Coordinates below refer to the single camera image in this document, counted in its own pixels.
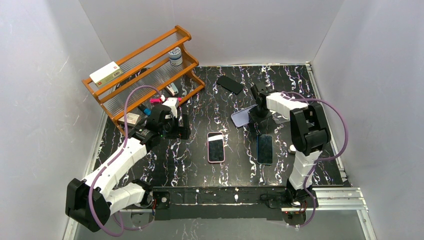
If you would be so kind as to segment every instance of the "black smartphone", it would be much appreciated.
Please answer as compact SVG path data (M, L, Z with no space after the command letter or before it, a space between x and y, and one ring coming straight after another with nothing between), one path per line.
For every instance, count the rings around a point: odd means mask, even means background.
M216 84L235 94L239 94L243 90L243 85L225 75L220 76L216 81Z
M207 161L211 164L225 161L224 134L222 132L207 134Z
M270 135L258 135L256 139L256 161L258 164L273 164L273 137Z

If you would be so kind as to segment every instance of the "white wall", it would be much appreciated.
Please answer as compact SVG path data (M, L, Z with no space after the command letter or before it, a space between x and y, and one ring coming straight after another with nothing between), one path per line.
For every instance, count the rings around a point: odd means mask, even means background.
M420 0L346 0L312 62L322 97L347 119L346 172L384 240L424 233L423 13Z
M61 239L102 113L81 79L110 59L78 0L2 0L0 36L0 239Z
M80 0L117 61L180 25L202 66L304 63L317 53L343 0Z

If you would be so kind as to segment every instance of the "white round object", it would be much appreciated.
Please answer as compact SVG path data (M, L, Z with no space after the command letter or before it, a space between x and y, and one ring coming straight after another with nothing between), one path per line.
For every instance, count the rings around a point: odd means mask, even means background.
M296 153L295 145L292 144L288 147L288 153L289 154L295 154Z
M173 66L178 66L183 63L183 55L181 53L181 49L176 47L168 52L169 62Z

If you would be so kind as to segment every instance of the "pink smartphone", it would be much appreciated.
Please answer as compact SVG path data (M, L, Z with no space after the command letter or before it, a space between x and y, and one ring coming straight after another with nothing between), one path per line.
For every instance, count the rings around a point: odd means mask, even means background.
M224 134L222 132L207 134L207 161L211 164L225 161Z

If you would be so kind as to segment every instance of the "robotic arm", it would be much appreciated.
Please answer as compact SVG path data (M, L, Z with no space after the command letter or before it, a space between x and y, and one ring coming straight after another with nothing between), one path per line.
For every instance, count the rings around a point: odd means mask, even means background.
M250 90L256 100L256 107L249 111L249 117L254 122L261 122L272 114L270 110L281 114L290 120L291 141L296 148L293 172L287 180L285 200L303 202L309 195L306 188L312 191L311 169L323 152L324 146L330 142L330 129L319 103L307 104L293 101L281 92L268 89L263 83L254 84Z
M147 196L152 191L149 183L136 179L126 185L113 190L122 176L150 150L159 144L160 138L188 139L191 131L189 117L182 115L183 126L179 126L177 118L177 98L168 98L162 104L153 107L145 126L136 126L128 133L125 150L119 157L109 163L119 154L120 146L102 165L83 180L74 178L67 186L65 213L92 232L100 227L96 224L89 208L89 189L103 167L108 166L95 182L93 191L93 207L100 222L104 225L109 217L117 211L132 204L146 204Z

